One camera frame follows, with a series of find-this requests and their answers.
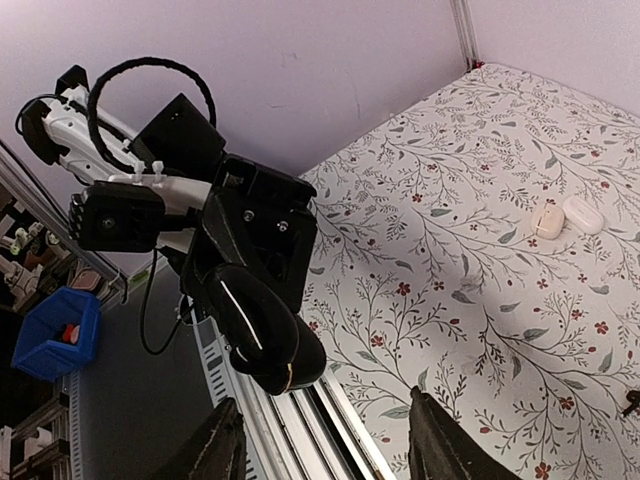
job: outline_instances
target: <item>robotic arm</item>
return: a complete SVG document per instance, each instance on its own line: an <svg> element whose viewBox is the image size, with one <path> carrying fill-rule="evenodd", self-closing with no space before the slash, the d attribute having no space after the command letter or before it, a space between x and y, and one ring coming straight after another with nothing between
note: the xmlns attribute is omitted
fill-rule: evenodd
<svg viewBox="0 0 640 480"><path fill-rule="evenodd" d="M141 65L188 75L207 120L182 94L141 132L97 107L104 85ZM323 373L322 344L298 316L316 235L308 183L224 151L206 84L183 65L143 58L103 75L89 92L74 66L54 98L20 114L26 143L88 185L72 196L69 231L95 251L165 254L183 293L217 321L236 370L268 393Z"/></svg>

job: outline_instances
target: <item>gray floor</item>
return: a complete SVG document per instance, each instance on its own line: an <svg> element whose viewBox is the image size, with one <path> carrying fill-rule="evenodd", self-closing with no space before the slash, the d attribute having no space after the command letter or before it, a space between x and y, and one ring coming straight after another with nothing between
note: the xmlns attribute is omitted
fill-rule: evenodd
<svg viewBox="0 0 640 480"><path fill-rule="evenodd" d="M151 357L138 336L143 289L103 317L96 362L80 376L84 478L146 478L211 413L193 333L181 327L169 349ZM147 338L157 348L175 320L178 277L165 268L154 282Z"/></svg>

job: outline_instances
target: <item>white wall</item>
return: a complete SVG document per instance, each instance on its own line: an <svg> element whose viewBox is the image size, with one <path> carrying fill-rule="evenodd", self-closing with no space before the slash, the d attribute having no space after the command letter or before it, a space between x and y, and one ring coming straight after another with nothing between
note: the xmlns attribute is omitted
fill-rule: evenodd
<svg viewBox="0 0 640 480"><path fill-rule="evenodd" d="M471 0L480 58L640 114L637 0Z"/></svg>
<svg viewBox="0 0 640 480"><path fill-rule="evenodd" d="M0 137L64 204L75 183L13 121L74 63L91 83L137 56L187 64L214 94L228 150L292 173L464 72L449 0L2 0L0 46ZM181 90L203 106L179 74L136 71L101 106L141 128Z"/></svg>

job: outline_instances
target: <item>floor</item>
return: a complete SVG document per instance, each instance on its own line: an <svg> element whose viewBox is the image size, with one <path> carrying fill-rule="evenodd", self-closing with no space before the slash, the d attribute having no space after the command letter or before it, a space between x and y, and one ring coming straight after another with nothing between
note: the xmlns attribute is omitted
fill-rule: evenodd
<svg viewBox="0 0 640 480"><path fill-rule="evenodd" d="M640 119L486 65L306 175L303 316L398 478L409 390L523 479L640 478ZM571 194L596 236L531 233Z"/></svg>

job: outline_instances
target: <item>red flower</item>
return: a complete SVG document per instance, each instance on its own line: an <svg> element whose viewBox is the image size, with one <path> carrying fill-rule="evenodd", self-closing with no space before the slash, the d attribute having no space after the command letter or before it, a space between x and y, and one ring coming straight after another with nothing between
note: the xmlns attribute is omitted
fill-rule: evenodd
<svg viewBox="0 0 640 480"><path fill-rule="evenodd" d="M567 398L560 397L559 400L560 400L560 406L562 407L563 410L571 410L575 406L573 398L571 397L567 397Z"/></svg>
<svg viewBox="0 0 640 480"><path fill-rule="evenodd" d="M540 462L540 465L536 467L536 478L542 480L549 480L549 472L551 471L551 465L547 465L544 462Z"/></svg>
<svg viewBox="0 0 640 480"><path fill-rule="evenodd" d="M606 335L609 331L609 325L607 325L607 322L596 323L594 326L596 327L596 332L600 335Z"/></svg>
<svg viewBox="0 0 640 480"><path fill-rule="evenodd" d="M409 286L410 285L408 283L400 282L400 285L398 286L398 290L396 290L396 293L399 293L404 297L405 295L407 295L407 293L411 293L411 289L409 288Z"/></svg>
<svg viewBox="0 0 640 480"><path fill-rule="evenodd" d="M384 338L380 335L373 335L371 337L371 346L372 347L381 347L384 345Z"/></svg>

